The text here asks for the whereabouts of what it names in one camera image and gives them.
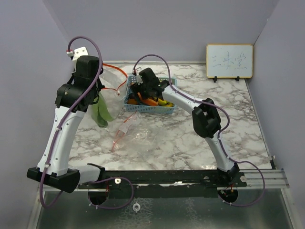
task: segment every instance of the glass panel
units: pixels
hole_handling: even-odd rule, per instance
[[[261,190],[239,191],[238,203],[249,203]],[[56,192],[46,193],[50,202]],[[107,205],[126,200],[108,200]],[[140,211],[132,205],[138,202]],[[96,210],[86,191],[62,194],[51,209],[42,209],[38,229],[290,229],[280,189],[267,189],[264,198],[247,208],[231,207],[219,198],[134,199],[120,210]]]

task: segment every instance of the lavender wall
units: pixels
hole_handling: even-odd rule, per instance
[[[0,228],[26,228],[38,183],[26,178],[50,135],[67,42],[41,0],[0,7]]]
[[[305,226],[305,1],[280,0],[255,46],[253,101]]]
[[[207,43],[254,43],[278,0],[44,2],[65,36],[89,36],[105,60],[205,61]]]

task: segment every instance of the bolt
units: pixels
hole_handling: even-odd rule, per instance
[[[245,176],[240,177],[241,182],[245,183],[247,181],[247,178]]]
[[[118,185],[118,184],[120,184],[121,183],[121,179],[119,179],[119,178],[116,178],[115,180],[114,180],[114,182]]]

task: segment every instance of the yellow object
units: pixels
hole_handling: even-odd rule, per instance
[[[159,103],[160,106],[165,106],[165,105],[167,105],[167,101],[162,100],[162,99],[158,99],[158,103]]]
[[[173,104],[173,103],[170,103],[170,102],[167,102],[167,104],[166,104],[166,105],[164,105],[164,106],[166,106],[166,107],[173,107],[173,106],[174,106],[174,104]]]

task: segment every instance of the whiteboard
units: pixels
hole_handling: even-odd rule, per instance
[[[253,75],[253,45],[208,44],[206,46],[208,78],[251,78]]]

